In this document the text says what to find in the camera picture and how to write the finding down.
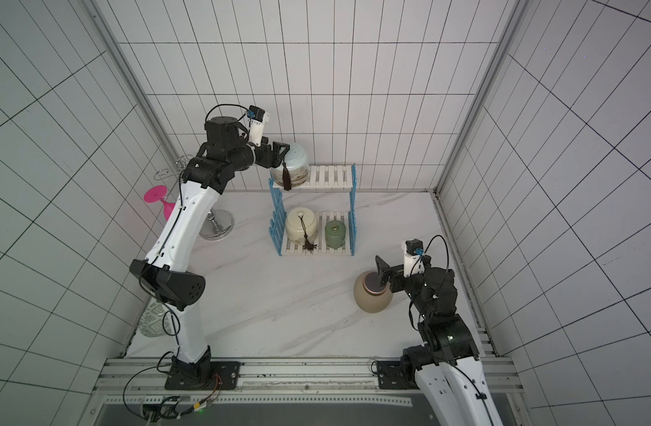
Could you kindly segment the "brown clay tea canister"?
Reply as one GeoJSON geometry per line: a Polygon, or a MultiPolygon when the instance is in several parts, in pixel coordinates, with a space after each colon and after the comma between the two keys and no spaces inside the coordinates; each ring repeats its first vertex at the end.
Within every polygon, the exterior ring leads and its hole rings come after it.
{"type": "Polygon", "coordinates": [[[375,271],[365,272],[357,277],[353,294],[359,308],[368,313],[385,310],[393,298],[389,285],[380,284],[378,273],[375,271]]]}

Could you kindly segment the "pale blue tasselled tea canister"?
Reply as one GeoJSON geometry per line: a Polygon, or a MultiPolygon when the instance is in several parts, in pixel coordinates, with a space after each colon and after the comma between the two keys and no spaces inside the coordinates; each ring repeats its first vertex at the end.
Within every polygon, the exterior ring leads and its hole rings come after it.
{"type": "Polygon", "coordinates": [[[310,179],[311,166],[304,148],[297,143],[290,144],[285,158],[278,168],[270,170],[270,175],[274,183],[286,191],[306,184],[310,179]]]}

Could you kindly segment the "small green tea canister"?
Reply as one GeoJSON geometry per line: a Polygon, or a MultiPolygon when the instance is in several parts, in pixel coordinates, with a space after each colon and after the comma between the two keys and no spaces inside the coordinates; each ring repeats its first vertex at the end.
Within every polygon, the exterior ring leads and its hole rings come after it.
{"type": "Polygon", "coordinates": [[[347,228],[340,220],[331,220],[325,224],[325,244],[330,250],[339,250],[345,245],[347,228]]]}

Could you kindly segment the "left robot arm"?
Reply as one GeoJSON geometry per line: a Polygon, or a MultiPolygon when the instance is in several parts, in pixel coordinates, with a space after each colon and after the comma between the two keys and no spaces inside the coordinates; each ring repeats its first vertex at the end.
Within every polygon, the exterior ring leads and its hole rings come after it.
{"type": "Polygon", "coordinates": [[[270,143],[263,135],[268,113],[249,108],[246,116],[248,126],[229,116],[206,120],[207,140],[179,175],[173,213],[146,257],[130,265],[139,284],[173,315],[177,348],[166,383],[169,390],[202,390],[214,382],[198,307],[206,282],[188,270],[204,222],[237,172],[253,165],[275,169],[289,150],[287,144],[270,143]]]}

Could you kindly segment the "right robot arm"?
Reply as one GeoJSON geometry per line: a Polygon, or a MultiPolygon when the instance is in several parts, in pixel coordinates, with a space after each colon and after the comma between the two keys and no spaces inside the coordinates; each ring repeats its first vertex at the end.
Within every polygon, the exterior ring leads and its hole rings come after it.
{"type": "Polygon", "coordinates": [[[501,425],[486,384],[483,363],[469,327],[457,312],[458,290],[450,268],[432,267],[421,256],[422,272],[375,259],[382,284],[409,296],[419,311],[422,344],[403,350],[398,361],[371,364],[381,390],[420,390],[442,425],[501,425]]]}

